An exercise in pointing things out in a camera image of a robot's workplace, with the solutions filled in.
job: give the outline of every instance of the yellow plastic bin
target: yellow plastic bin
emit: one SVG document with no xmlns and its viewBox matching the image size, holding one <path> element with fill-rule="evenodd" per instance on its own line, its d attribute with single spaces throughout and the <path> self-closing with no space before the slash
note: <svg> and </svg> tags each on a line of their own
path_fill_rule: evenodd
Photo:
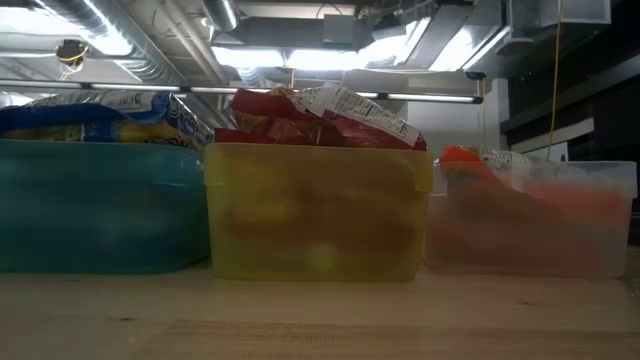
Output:
<svg viewBox="0 0 640 360">
<path fill-rule="evenodd" d="M 425 152 L 212 144 L 214 271 L 229 279 L 406 281 L 432 187 Z"/>
<path fill-rule="evenodd" d="M 624 270 L 635 163 L 443 163 L 434 178 L 432 268 L 587 278 Z"/>
</svg>

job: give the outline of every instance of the translucent container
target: translucent container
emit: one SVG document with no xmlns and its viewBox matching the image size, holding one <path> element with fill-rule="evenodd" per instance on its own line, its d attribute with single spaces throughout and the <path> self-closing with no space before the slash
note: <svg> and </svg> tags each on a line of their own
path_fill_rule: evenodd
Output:
<svg viewBox="0 0 640 360">
<path fill-rule="evenodd" d="M 257 144 L 205 149 L 217 275 L 403 281 L 432 186 L 425 152 Z"/>
<path fill-rule="evenodd" d="M 201 156 L 0 141 L 0 271 L 159 273 L 209 256 Z"/>
<path fill-rule="evenodd" d="M 425 257 L 463 273 L 622 274 L 636 164 L 436 165 Z"/>
</svg>

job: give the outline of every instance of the teal plastic bin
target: teal plastic bin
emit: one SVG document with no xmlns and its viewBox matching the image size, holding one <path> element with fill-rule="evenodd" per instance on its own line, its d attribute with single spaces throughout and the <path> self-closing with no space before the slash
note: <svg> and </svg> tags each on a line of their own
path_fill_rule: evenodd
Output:
<svg viewBox="0 0 640 360">
<path fill-rule="evenodd" d="M 0 141 L 0 271 L 141 274 L 209 254 L 199 153 Z"/>
</svg>

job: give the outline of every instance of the wooden table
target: wooden table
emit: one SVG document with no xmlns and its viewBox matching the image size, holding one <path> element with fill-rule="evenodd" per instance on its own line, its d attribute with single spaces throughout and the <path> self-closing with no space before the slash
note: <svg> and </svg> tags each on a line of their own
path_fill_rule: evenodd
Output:
<svg viewBox="0 0 640 360">
<path fill-rule="evenodd" d="M 631 250 L 633 271 L 638 259 Z M 262 283 L 214 279 L 206 265 L 0 275 L 0 359 L 638 360 L 638 279 Z"/>
</svg>

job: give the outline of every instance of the white wall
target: white wall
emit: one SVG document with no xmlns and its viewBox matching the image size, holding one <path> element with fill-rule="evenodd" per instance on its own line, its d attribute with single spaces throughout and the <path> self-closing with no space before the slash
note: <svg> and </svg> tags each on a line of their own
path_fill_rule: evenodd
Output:
<svg viewBox="0 0 640 360">
<path fill-rule="evenodd" d="M 422 132 L 429 152 L 439 156 L 447 145 L 503 148 L 500 121 L 508 116 L 508 108 L 505 113 L 504 105 L 507 101 L 506 80 L 495 80 L 492 85 L 493 89 L 485 99 L 484 126 L 482 104 L 407 103 L 407 120 Z"/>
</svg>

